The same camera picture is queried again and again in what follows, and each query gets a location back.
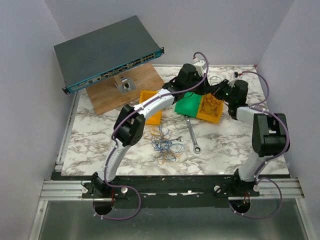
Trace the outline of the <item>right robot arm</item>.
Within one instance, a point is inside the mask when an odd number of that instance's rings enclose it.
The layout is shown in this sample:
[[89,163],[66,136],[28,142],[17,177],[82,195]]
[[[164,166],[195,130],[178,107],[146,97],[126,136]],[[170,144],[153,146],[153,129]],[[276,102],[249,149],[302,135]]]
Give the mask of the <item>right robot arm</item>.
[[236,196],[247,192],[247,182],[257,181],[267,164],[290,148],[286,116],[248,105],[247,94],[248,83],[244,80],[236,80],[233,85],[223,80],[212,94],[227,103],[231,118],[252,126],[252,152],[245,164],[237,170],[239,178],[230,183],[230,191]]

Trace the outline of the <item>grey network switch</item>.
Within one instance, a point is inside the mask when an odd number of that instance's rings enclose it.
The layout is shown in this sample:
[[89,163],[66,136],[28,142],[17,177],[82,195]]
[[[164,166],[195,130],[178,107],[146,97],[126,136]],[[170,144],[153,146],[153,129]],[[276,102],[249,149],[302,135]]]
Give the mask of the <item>grey network switch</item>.
[[66,95],[165,53],[136,15],[57,44],[54,51]]

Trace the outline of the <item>green plastic bin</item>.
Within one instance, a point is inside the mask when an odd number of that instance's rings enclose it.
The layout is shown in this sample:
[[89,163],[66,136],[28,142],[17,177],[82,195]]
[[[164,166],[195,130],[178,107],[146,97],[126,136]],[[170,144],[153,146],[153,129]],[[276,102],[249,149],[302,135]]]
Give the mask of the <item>green plastic bin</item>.
[[175,104],[174,111],[181,115],[195,118],[198,113],[202,96],[193,92],[186,92],[184,97]]

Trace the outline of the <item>plywood board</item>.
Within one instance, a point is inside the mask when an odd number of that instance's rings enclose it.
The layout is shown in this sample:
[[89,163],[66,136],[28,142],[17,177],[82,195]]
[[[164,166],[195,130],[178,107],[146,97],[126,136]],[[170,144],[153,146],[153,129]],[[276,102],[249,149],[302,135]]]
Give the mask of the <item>plywood board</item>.
[[141,91],[158,91],[164,81],[151,63],[132,68],[86,88],[99,116],[140,97]]

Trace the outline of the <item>metal bracket stand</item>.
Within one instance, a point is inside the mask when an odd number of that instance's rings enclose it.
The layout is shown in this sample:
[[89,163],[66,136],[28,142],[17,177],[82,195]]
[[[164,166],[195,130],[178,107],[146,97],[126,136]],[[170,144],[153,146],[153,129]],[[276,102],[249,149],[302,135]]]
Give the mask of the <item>metal bracket stand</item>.
[[134,81],[131,78],[122,77],[119,75],[114,76],[115,86],[121,95],[125,95],[136,90]]

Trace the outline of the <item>left yellow plastic bin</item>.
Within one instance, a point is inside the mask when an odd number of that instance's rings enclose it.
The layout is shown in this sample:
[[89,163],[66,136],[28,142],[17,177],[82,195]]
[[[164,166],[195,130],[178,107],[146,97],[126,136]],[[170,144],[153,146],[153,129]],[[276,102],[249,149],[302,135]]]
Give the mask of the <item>left yellow plastic bin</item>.
[[[147,101],[154,95],[156,95],[157,91],[148,91],[148,90],[142,90],[140,92],[139,97],[139,103],[143,103],[144,101]],[[161,124],[161,118],[162,118],[162,110],[158,111],[154,115],[152,115],[146,122],[146,125],[153,125],[153,126],[159,126]]]

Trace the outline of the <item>small open-end wrench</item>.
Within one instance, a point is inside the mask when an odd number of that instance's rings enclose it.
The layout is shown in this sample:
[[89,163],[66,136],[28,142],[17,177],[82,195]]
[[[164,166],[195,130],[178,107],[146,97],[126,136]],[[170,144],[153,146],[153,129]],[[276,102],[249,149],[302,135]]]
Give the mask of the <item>small open-end wrench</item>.
[[183,140],[183,137],[182,137],[182,136],[179,136],[179,137],[177,137],[177,138],[171,139],[171,141],[183,142],[184,140]]

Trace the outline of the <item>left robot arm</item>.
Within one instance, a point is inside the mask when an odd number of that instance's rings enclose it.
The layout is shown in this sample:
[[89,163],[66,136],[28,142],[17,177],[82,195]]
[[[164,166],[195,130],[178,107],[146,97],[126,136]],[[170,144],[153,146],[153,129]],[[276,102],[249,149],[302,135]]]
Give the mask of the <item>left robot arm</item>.
[[135,106],[128,104],[123,106],[111,134],[112,149],[106,157],[103,169],[92,175],[93,191],[101,198],[110,194],[109,182],[115,178],[117,169],[129,148],[142,138],[145,123],[150,117],[181,100],[187,92],[200,96],[214,94],[225,83],[223,80],[211,85],[207,69],[185,63],[178,75],[165,83],[154,96]]

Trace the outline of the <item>yellow plastic bin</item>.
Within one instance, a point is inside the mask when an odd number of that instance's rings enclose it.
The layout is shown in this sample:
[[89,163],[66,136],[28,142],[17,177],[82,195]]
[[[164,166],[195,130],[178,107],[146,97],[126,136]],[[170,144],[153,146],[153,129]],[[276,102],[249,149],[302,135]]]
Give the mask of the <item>yellow plastic bin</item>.
[[[156,95],[157,91],[148,91],[148,90],[142,90],[140,92],[139,97],[139,103],[143,103],[144,101],[147,101],[154,95]],[[153,126],[159,126],[161,124],[161,118],[162,118],[162,110],[158,111],[154,115],[152,115],[146,122],[146,125],[153,125]]]
[[196,118],[213,124],[220,122],[224,102],[216,99],[212,94],[202,96]]

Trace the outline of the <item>right yellow plastic bin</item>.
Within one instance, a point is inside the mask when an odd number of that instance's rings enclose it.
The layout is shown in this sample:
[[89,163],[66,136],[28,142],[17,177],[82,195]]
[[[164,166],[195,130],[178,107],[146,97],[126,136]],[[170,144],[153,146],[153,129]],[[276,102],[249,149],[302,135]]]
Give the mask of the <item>right yellow plastic bin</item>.
[[216,99],[212,94],[202,96],[196,118],[213,124],[220,122],[224,102]]

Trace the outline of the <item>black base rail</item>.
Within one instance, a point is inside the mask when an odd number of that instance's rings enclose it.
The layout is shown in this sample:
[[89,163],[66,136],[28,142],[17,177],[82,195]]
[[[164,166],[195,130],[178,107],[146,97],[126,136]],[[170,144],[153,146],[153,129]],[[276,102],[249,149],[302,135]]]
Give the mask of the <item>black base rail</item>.
[[227,208],[229,198],[237,202],[258,197],[254,181],[245,182],[234,175],[118,175],[106,185],[97,174],[62,176],[55,172],[53,181],[79,181],[85,189],[84,200],[92,200],[99,212],[112,209]]

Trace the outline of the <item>ratcheting combination wrench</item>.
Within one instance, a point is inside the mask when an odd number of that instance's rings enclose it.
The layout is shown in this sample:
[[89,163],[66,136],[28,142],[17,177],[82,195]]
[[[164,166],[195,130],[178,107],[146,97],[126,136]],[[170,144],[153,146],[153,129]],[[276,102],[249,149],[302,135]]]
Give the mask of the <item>ratcheting combination wrench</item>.
[[188,131],[189,131],[189,134],[190,134],[190,137],[191,137],[191,141],[192,141],[192,144],[193,144],[193,151],[194,151],[194,153],[196,153],[196,154],[200,154],[201,151],[202,151],[202,149],[201,149],[201,147],[198,145],[196,136],[195,136],[194,131],[193,131],[193,128],[192,128],[192,124],[191,124],[191,121],[190,121],[190,117],[189,117],[188,115],[185,115],[185,116],[184,116],[184,119],[185,119],[185,121],[186,121],[187,128],[188,128]]

